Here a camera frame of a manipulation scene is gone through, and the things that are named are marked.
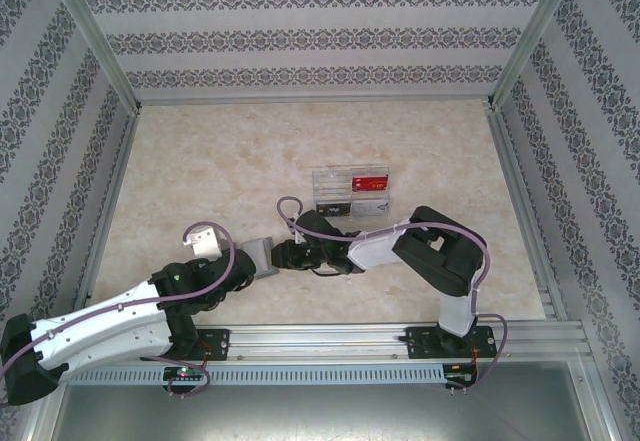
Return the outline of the silver grey card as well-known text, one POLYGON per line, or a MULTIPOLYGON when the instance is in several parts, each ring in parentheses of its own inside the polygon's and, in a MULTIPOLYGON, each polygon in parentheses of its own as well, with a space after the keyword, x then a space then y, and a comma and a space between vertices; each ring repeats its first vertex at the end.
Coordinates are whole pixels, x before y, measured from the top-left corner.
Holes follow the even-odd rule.
POLYGON ((385 199, 353 200, 351 214, 356 217, 384 216, 389 211, 389 201, 385 199))

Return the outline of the red VIP card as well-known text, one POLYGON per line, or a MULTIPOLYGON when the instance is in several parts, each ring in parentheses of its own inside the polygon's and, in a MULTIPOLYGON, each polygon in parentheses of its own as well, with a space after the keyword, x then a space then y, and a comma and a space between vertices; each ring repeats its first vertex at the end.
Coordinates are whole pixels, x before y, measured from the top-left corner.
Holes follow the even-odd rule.
POLYGON ((354 176, 351 188, 353 192, 384 192, 388 188, 388 175, 354 176))

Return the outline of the clear acrylic organizer box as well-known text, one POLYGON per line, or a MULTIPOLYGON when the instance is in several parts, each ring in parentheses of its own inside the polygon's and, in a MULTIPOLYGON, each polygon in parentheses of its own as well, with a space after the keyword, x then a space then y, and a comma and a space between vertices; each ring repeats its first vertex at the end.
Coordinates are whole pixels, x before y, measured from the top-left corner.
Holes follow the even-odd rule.
POLYGON ((350 202, 364 199, 385 199, 390 208, 390 169, 375 164, 327 166, 312 171, 313 203, 350 202), (384 192, 353 192, 354 176, 388 175, 388 188, 384 192))

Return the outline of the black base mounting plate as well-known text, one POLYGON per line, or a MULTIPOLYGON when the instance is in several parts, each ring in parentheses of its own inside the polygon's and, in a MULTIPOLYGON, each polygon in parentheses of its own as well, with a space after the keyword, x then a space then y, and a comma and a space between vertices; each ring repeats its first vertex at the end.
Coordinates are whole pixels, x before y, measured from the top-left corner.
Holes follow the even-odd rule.
POLYGON ((397 340, 406 345, 410 359, 489 359, 497 354, 494 333, 489 326, 472 327, 463 337, 439 326, 410 326, 397 340))
POLYGON ((197 359, 208 362, 226 361, 230 347, 230 331, 220 328, 198 330, 197 359))

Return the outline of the grey metal panel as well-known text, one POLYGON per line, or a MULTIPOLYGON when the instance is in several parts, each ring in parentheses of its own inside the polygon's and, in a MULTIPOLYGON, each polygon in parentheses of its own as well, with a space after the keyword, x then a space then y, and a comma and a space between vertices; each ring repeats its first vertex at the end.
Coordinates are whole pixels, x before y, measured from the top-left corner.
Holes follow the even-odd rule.
POLYGON ((74 387, 53 441, 591 441, 568 397, 432 386, 218 387, 186 400, 159 388, 74 387))

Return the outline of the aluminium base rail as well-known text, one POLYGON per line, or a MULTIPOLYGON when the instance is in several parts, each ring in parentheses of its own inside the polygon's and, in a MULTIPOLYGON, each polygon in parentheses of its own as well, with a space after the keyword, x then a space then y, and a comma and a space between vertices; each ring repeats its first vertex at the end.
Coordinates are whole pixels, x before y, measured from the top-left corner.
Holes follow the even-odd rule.
MULTIPOLYGON (((506 340, 501 362, 591 359, 593 351, 577 321, 512 321, 504 334, 488 322, 495 340, 506 340)), ((397 340, 405 323, 227 325, 230 363, 354 364, 409 363, 406 345, 397 340)))

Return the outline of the aluminium side rail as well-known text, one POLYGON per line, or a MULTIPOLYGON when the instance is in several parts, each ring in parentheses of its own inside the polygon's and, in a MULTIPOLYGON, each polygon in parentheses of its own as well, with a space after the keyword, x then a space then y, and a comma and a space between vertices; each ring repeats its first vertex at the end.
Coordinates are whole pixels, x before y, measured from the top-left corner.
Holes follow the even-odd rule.
POLYGON ((484 102, 483 107, 545 316, 556 321, 569 321, 571 316, 562 301, 552 263, 538 229, 525 180, 501 113, 489 102, 484 102))
POLYGON ((94 229, 89 239, 89 251, 83 261, 78 279, 78 286, 73 298, 72 307, 82 309, 91 300, 94 285, 100 269, 101 260, 108 240, 109 230, 117 206, 118 196, 123 183, 126 166, 130 157, 136 129, 139 123, 141 107, 128 116, 121 133, 117 151, 103 198, 101 199, 94 229))

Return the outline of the aluminium frame post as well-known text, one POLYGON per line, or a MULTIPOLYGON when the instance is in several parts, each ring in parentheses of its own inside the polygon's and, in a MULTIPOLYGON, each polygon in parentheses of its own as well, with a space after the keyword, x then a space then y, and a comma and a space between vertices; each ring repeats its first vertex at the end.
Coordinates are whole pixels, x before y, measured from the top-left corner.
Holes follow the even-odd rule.
POLYGON ((504 66, 495 88, 488 96, 487 101, 483 103, 487 112, 496 111, 504 105, 560 2, 561 0, 539 1, 522 36, 516 43, 513 53, 504 66))
POLYGON ((86 0, 62 0, 93 51, 119 99, 130 113, 138 113, 140 101, 122 69, 106 35, 101 30, 86 0))
POLYGON ((577 358, 568 361, 567 366, 590 441, 621 441, 595 362, 577 358))

